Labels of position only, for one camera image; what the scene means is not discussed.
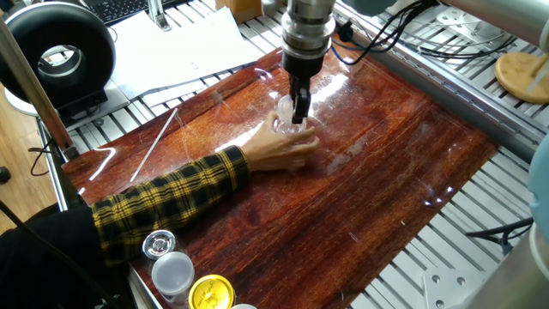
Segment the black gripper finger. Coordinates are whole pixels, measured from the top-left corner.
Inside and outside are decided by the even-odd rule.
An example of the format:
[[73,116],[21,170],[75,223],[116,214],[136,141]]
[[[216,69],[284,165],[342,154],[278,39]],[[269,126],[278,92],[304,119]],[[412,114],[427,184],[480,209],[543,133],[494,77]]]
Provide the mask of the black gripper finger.
[[293,101],[293,124],[302,124],[308,117],[311,104],[310,79],[290,77],[290,95]]

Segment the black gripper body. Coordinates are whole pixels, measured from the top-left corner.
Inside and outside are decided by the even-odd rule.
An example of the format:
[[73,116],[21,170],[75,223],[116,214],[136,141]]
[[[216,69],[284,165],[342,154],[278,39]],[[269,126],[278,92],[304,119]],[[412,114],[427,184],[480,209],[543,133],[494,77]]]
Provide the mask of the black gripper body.
[[323,67],[324,56],[313,59],[296,58],[290,53],[282,52],[282,66],[289,75],[290,87],[296,81],[309,81]]

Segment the bare person's hand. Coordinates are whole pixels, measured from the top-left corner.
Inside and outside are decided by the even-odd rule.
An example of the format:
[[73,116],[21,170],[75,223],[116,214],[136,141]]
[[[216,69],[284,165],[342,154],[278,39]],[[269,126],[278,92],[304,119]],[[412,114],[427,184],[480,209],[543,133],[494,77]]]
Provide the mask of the bare person's hand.
[[314,127],[285,135],[275,132],[278,119],[276,112],[270,112],[258,131],[240,147],[252,173],[300,169],[319,148]]

